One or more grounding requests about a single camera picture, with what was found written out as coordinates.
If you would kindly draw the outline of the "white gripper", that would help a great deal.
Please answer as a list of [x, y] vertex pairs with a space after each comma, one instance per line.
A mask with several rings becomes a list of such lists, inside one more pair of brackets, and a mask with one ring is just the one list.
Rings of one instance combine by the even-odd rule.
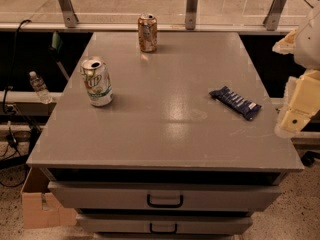
[[275, 134], [281, 138], [297, 135], [320, 110], [320, 4], [272, 47], [287, 55], [294, 52], [294, 61], [307, 69], [299, 78], [290, 76], [277, 117]]

